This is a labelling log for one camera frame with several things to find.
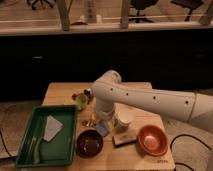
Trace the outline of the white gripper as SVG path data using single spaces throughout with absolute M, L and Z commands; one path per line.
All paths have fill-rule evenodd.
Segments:
M 99 120 L 110 120 L 115 113 L 115 104 L 111 101 L 97 98 L 94 111 Z

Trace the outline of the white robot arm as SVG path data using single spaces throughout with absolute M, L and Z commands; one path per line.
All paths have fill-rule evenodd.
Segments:
M 121 103 L 187 122 L 213 133 L 213 96 L 200 93 L 129 87 L 114 70 L 105 72 L 91 86 L 96 115 L 110 120 Z

